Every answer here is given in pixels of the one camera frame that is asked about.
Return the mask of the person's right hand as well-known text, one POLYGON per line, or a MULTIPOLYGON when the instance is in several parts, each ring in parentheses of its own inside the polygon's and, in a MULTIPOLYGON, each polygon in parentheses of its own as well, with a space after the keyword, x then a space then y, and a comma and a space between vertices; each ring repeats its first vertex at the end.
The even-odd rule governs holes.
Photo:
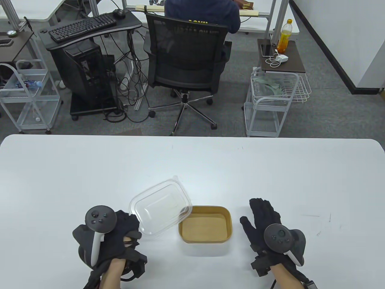
POLYGON ((251 263, 258 275, 265 276, 272 266, 282 264, 285 269, 302 283, 309 279, 297 270, 304 265, 306 238, 301 230, 290 230, 281 223, 280 214, 274 211, 270 202, 261 198, 252 198, 249 205, 254 215, 252 226, 246 216, 240 223, 246 233, 251 248, 257 253, 251 263))

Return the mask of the person's left hand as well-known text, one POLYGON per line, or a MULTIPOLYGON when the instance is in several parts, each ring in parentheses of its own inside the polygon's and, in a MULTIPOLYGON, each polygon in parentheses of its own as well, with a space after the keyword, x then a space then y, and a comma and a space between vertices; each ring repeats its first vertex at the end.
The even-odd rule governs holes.
POLYGON ((78 255, 91 269, 86 288, 92 288, 101 281, 113 259, 125 261, 122 275, 132 273, 128 282, 145 273, 147 257, 136 250, 142 237, 136 215, 122 210, 114 211, 108 206, 95 206, 85 215, 85 224, 76 227, 73 238, 78 242, 78 255))

